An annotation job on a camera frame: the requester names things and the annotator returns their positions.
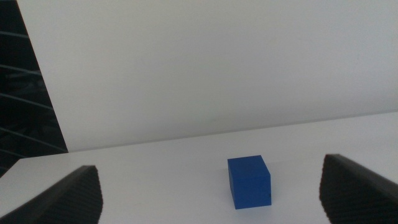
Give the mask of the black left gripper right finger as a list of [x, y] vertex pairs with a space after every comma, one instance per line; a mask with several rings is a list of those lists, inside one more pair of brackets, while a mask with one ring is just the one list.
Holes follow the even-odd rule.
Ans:
[[324, 157], [319, 199], [331, 223], [397, 223], [397, 184], [340, 154]]

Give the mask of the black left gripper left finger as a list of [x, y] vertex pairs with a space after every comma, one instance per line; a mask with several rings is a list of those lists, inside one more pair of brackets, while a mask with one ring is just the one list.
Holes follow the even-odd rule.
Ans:
[[81, 166], [1, 217], [1, 223], [97, 224], [102, 210], [98, 170], [96, 166]]

